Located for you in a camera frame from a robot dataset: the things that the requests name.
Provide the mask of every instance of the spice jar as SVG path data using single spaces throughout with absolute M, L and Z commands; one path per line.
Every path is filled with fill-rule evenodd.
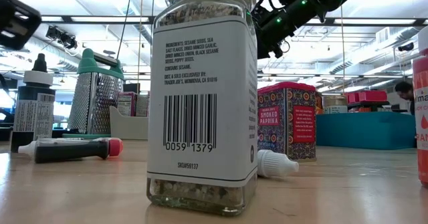
M 238 215 L 257 182 L 255 0 L 167 0 L 154 23 L 147 196 Z

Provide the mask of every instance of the pink marker cap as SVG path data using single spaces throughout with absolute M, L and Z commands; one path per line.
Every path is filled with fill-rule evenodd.
M 123 142 L 119 138 L 111 138 L 108 144 L 110 145 L 109 156 L 118 156 L 123 150 Z

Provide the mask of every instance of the teal container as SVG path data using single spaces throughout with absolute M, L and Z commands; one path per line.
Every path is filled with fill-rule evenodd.
M 415 145 L 415 117 L 395 112 L 319 114 L 316 144 L 396 150 Z

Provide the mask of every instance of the metal grater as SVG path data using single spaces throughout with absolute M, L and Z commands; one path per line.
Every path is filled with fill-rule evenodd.
M 117 107 L 123 88 L 120 62 L 85 49 L 79 63 L 68 128 L 73 134 L 110 134 L 110 106 Z M 110 66 L 99 68 L 96 62 Z

